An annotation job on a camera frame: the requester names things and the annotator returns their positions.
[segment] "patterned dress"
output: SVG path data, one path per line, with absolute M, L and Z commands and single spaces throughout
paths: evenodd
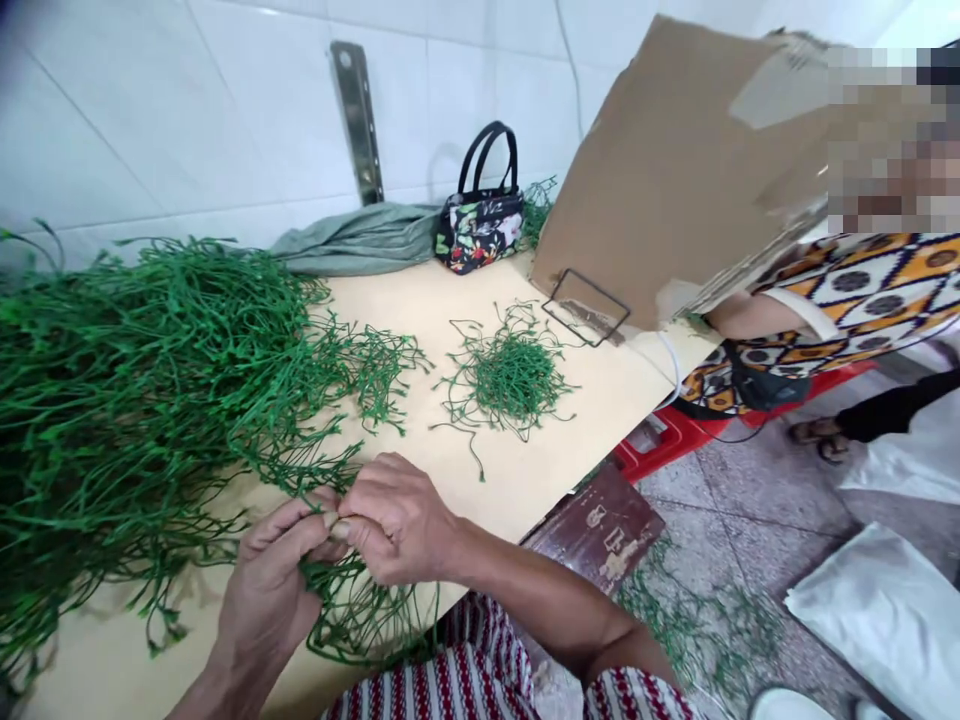
M 506 612 L 468 593 L 444 619 L 434 660 L 377 675 L 344 693 L 323 720 L 539 720 L 530 658 Z M 603 672 L 584 694 L 590 720 L 702 720 L 678 690 L 637 668 Z
M 835 370 L 922 341 L 960 314 L 960 234 L 824 238 L 759 293 L 795 310 L 807 328 L 735 341 L 744 364 L 788 378 Z M 724 347 L 687 377 L 680 397 L 707 409 L 699 414 L 750 410 L 730 381 Z

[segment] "cardboard box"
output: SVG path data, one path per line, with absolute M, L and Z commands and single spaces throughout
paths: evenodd
M 831 144 L 915 120 L 896 84 L 838 99 L 830 52 L 657 16 L 577 151 L 533 284 L 595 326 L 626 312 L 630 335 L 756 280 L 825 216 Z

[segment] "red and white striped fabric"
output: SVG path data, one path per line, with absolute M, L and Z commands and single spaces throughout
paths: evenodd
M 539 720 L 530 658 L 503 608 L 468 593 L 444 618 L 447 647 L 423 665 L 364 680 L 322 720 Z M 637 668 L 605 671 L 587 688 L 589 720 L 701 720 L 681 693 Z

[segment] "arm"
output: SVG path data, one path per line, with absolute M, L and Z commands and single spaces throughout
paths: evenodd
M 314 506 L 336 508 L 324 490 Z M 267 696 L 320 614 L 299 563 L 304 555 L 335 561 L 346 550 L 328 541 L 333 518 L 292 500 L 243 537 L 227 583 L 217 639 L 200 676 L 167 720 L 246 720 L 260 717 Z
M 463 548 L 450 579 L 492 596 L 584 687 L 604 670 L 636 667 L 677 686 L 645 625 L 572 570 L 460 520 Z
M 332 534 L 357 548 L 378 582 L 450 581 L 491 595 L 584 686 L 617 666 L 677 684 L 643 624 L 571 570 L 456 517 L 401 456 L 366 465 L 340 514 Z
M 766 295 L 751 295 L 746 290 L 734 293 L 705 315 L 713 329 L 730 340 L 750 340 L 788 330 L 801 330 L 806 321 L 778 300 Z

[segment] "floral handbag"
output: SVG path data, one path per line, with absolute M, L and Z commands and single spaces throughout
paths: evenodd
M 510 164 L 500 187 L 480 189 L 483 164 L 494 141 L 506 134 Z M 464 192 L 473 154 L 484 143 L 473 174 L 473 190 Z M 507 175 L 510 185 L 506 185 Z M 447 198 L 440 212 L 437 257 L 458 275 L 509 257 L 517 251 L 523 226 L 523 193 L 517 186 L 517 140 L 513 130 L 499 120 L 487 125 L 467 151 L 460 170 L 457 193 Z

